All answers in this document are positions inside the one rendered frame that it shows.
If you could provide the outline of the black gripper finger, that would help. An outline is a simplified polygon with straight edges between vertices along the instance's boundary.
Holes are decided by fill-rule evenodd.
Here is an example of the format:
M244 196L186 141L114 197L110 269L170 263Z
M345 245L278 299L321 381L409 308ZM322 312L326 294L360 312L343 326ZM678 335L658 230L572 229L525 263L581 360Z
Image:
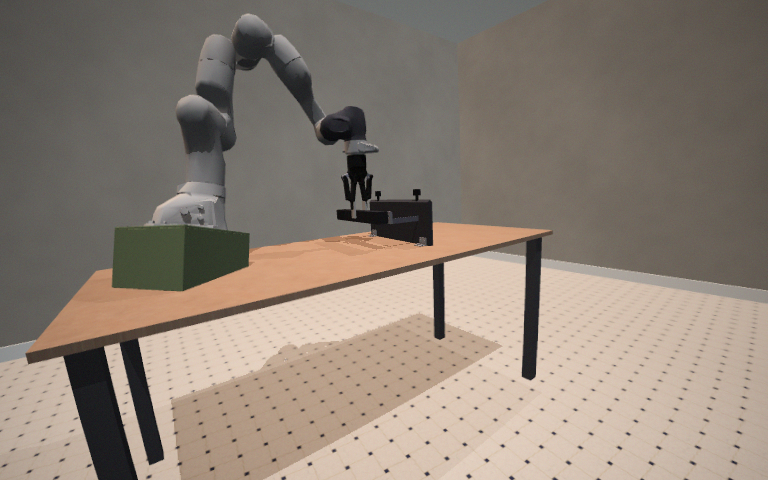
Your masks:
M352 218L356 218L355 196L356 196L356 185L357 185L358 173L355 173L354 175L354 182L351 181L351 191L349 188L348 173L341 176L341 178L344 184L345 198L346 200L350 201L350 204L351 204Z
M361 191L361 196L362 196L362 200L363 200L362 201L362 210L367 210L367 201L369 199L371 199L373 175L370 175L370 174L367 173L367 176L366 176L366 179L367 179L366 180L366 188L365 188L364 174L361 173L360 176L361 176L361 181L362 182L358 182L358 183L360 185L360 191Z

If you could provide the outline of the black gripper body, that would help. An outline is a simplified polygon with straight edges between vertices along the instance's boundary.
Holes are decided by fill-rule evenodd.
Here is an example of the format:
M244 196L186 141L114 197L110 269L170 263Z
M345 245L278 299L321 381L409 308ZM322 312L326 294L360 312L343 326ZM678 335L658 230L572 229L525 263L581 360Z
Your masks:
M358 173L357 182L362 182L360 174L364 174L364 179L367 176L366 155L347 155L347 168L348 177L352 182L354 182L355 173Z

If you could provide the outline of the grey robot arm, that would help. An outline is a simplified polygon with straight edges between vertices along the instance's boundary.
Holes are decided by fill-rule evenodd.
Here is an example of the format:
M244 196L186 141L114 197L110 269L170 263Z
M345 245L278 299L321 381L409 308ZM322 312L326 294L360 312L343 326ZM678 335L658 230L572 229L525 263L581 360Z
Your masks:
M258 16L242 15L229 39L212 34L205 40L198 61L197 95L181 98L175 109L186 154L185 183L177 186L177 196L157 207L154 222L144 226L191 224L228 230L223 152L236 142L234 74L236 69L254 69L261 58L269 61L298 101L313 124L318 141L333 145L344 139L348 155L379 152L377 146L367 144L363 110L347 106L326 116L314 98L311 73L303 58L284 36L274 35Z

